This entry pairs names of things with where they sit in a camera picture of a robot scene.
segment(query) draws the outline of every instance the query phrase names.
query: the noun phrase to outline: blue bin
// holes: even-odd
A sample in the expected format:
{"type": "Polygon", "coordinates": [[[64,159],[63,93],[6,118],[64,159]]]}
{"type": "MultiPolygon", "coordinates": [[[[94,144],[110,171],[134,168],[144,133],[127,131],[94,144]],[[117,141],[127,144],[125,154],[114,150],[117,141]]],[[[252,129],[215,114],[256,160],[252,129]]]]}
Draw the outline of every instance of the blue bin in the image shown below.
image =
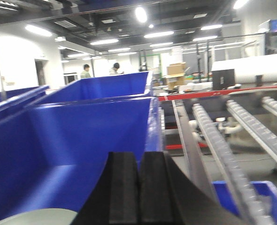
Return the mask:
{"type": "Polygon", "coordinates": [[[32,88],[23,88],[23,89],[17,89],[17,90],[9,90],[9,91],[6,91],[6,95],[7,95],[7,98],[11,98],[13,96],[16,96],[16,95],[21,95],[27,91],[30,91],[32,89],[35,89],[37,87],[32,87],[32,88]]]}
{"type": "MultiPolygon", "coordinates": [[[[252,182],[258,194],[263,196],[269,196],[271,198],[271,212],[270,214],[277,223],[277,188],[270,181],[254,181],[252,182]]],[[[239,215],[238,209],[234,203],[234,200],[227,188],[225,181],[213,182],[215,190],[217,192],[221,205],[228,209],[235,215],[239,215]]]]}
{"type": "Polygon", "coordinates": [[[0,120],[22,110],[25,105],[46,95],[46,90],[48,88],[49,86],[47,85],[34,88],[23,94],[13,96],[0,102],[0,120]]]}
{"type": "Polygon", "coordinates": [[[51,104],[0,121],[0,220],[44,208],[79,211],[108,152],[139,162],[160,146],[156,98],[51,104]]]}
{"type": "Polygon", "coordinates": [[[87,78],[42,97],[31,105],[112,97],[150,97],[152,72],[87,78]]]}

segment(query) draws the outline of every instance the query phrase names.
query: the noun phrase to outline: fluorescent light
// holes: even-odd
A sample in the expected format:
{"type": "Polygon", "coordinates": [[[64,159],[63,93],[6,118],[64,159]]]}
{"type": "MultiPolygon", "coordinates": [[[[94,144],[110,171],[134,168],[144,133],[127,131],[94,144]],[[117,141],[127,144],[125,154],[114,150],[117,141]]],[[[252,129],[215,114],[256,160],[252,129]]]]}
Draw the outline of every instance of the fluorescent light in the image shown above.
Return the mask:
{"type": "Polygon", "coordinates": [[[194,16],[194,19],[202,18],[202,17],[205,17],[206,15],[207,15],[207,13],[197,14],[197,15],[194,16]]]}
{"type": "Polygon", "coordinates": [[[123,55],[134,55],[136,52],[125,52],[125,53],[119,53],[118,56],[123,56],[123,55]]]}
{"type": "Polygon", "coordinates": [[[61,41],[65,41],[65,40],[66,40],[66,38],[64,36],[55,38],[55,42],[61,42],[61,41]]]}
{"type": "Polygon", "coordinates": [[[91,45],[105,45],[105,44],[112,44],[118,42],[118,39],[108,39],[108,40],[102,40],[102,41],[95,41],[91,42],[91,45]]]}
{"type": "Polygon", "coordinates": [[[145,23],[147,21],[146,11],[142,7],[137,7],[135,9],[135,16],[140,23],[145,23]]]}
{"type": "Polygon", "coordinates": [[[201,30],[212,30],[212,29],[218,29],[218,28],[221,28],[221,27],[223,27],[222,24],[216,24],[216,25],[210,25],[210,26],[202,27],[201,30]]]}
{"type": "Polygon", "coordinates": [[[166,31],[166,32],[160,32],[160,33],[153,33],[153,34],[146,34],[144,38],[157,38],[157,37],[163,37],[167,35],[174,34],[174,31],[166,31]]]}
{"type": "Polygon", "coordinates": [[[79,54],[73,54],[73,55],[68,55],[69,58],[75,58],[75,57],[82,57],[89,55],[89,53],[79,53],[79,54]]]}
{"type": "Polygon", "coordinates": [[[238,9],[243,7],[249,0],[237,0],[233,6],[233,9],[238,9]]]}
{"type": "Polygon", "coordinates": [[[45,30],[45,29],[42,29],[40,27],[36,27],[36,26],[33,26],[33,25],[27,25],[26,26],[26,30],[27,31],[30,31],[34,34],[38,34],[38,35],[41,35],[41,36],[45,36],[45,37],[50,37],[52,36],[52,33],[45,30]]]}
{"type": "Polygon", "coordinates": [[[108,24],[108,23],[115,23],[113,19],[108,19],[108,20],[101,20],[102,23],[108,24]]]}
{"type": "Polygon", "coordinates": [[[150,47],[158,47],[158,46],[165,46],[165,45],[172,45],[173,42],[167,42],[167,43],[160,43],[160,44],[153,44],[150,45],[150,47]]]}
{"type": "Polygon", "coordinates": [[[159,52],[159,51],[165,51],[165,50],[169,50],[171,49],[172,47],[168,47],[168,48],[157,48],[157,49],[153,49],[152,51],[153,52],[159,52]]]}
{"type": "Polygon", "coordinates": [[[195,31],[191,30],[191,31],[187,31],[185,34],[193,34],[193,33],[195,33],[195,31]]]}
{"type": "Polygon", "coordinates": [[[5,6],[0,6],[0,8],[2,8],[2,9],[6,9],[6,10],[11,10],[11,11],[18,11],[17,9],[14,9],[14,8],[8,8],[8,7],[5,7],[5,6]]]}
{"type": "Polygon", "coordinates": [[[110,49],[109,52],[113,53],[113,52],[122,52],[122,51],[128,51],[131,48],[118,48],[118,49],[110,49]]]}
{"type": "Polygon", "coordinates": [[[203,40],[215,39],[217,37],[218,37],[217,35],[216,36],[202,37],[202,38],[198,37],[198,38],[193,39],[193,41],[203,41],[203,40]]]}
{"type": "Polygon", "coordinates": [[[121,34],[121,35],[119,35],[119,37],[121,37],[121,38],[129,37],[129,36],[130,36],[129,34],[121,34]]]}

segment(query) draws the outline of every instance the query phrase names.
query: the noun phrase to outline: roller conveyor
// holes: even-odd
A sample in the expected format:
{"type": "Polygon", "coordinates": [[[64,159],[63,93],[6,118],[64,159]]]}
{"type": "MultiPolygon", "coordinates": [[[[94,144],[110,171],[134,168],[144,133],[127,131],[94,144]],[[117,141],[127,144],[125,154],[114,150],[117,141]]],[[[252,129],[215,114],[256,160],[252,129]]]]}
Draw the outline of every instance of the roller conveyor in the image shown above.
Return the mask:
{"type": "Polygon", "coordinates": [[[277,117],[277,101],[271,97],[262,99],[262,106],[277,117]]]}
{"type": "Polygon", "coordinates": [[[236,202],[242,218],[257,225],[275,224],[271,216],[267,216],[263,203],[259,201],[254,187],[236,162],[234,155],[214,123],[199,104],[193,106],[193,113],[198,121],[209,148],[218,162],[228,188],[236,202]]]}
{"type": "Polygon", "coordinates": [[[277,162],[277,136],[238,103],[229,100],[227,106],[233,117],[277,162]]]}

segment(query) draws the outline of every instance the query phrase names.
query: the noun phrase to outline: white roller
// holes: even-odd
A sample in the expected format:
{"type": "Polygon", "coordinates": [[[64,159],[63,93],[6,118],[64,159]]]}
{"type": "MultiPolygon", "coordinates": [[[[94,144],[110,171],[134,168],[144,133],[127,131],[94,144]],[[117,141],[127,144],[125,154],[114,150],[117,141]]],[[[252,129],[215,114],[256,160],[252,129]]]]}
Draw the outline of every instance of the white roller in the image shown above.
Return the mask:
{"type": "Polygon", "coordinates": [[[236,83],[254,83],[256,75],[277,82],[277,54],[214,62],[212,71],[224,69],[235,69],[236,83]]]}

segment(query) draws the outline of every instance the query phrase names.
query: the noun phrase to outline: metal rail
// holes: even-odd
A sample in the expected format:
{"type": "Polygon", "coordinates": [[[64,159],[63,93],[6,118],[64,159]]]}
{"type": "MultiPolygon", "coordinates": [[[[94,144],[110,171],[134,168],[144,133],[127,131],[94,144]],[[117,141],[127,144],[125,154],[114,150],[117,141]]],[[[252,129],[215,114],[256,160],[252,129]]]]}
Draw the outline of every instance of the metal rail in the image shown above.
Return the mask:
{"type": "Polygon", "coordinates": [[[253,185],[250,184],[245,173],[236,162],[229,145],[215,127],[207,112],[200,104],[195,104],[193,114],[227,182],[241,217],[250,224],[275,224],[272,217],[267,216],[264,205],[259,201],[253,185]]]}
{"type": "Polygon", "coordinates": [[[233,117],[277,162],[277,136],[235,101],[227,101],[227,106],[233,117]]]}
{"type": "Polygon", "coordinates": [[[209,198],[217,202],[215,191],[202,161],[202,153],[192,135],[182,100],[172,101],[189,179],[209,198]]]}
{"type": "Polygon", "coordinates": [[[262,98],[262,106],[277,117],[277,101],[270,97],[262,98]]]}

